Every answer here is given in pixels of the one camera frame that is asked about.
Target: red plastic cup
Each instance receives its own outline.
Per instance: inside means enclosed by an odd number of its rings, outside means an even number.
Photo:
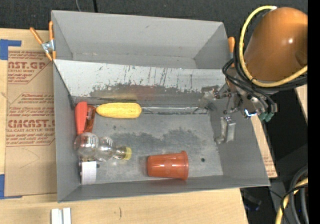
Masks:
[[[148,175],[152,177],[175,178],[186,180],[189,175],[188,155],[181,153],[149,156]]]

